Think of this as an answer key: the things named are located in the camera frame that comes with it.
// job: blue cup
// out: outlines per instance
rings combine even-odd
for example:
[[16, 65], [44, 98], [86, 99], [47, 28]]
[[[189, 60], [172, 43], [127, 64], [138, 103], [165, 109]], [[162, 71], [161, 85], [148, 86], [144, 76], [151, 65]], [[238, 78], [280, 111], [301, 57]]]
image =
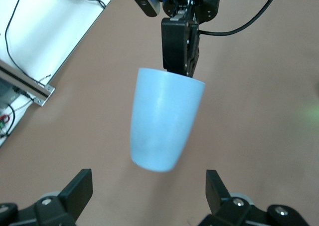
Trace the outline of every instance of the blue cup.
[[131, 121], [131, 157], [140, 167], [174, 168], [188, 140], [205, 84], [183, 75], [140, 68]]

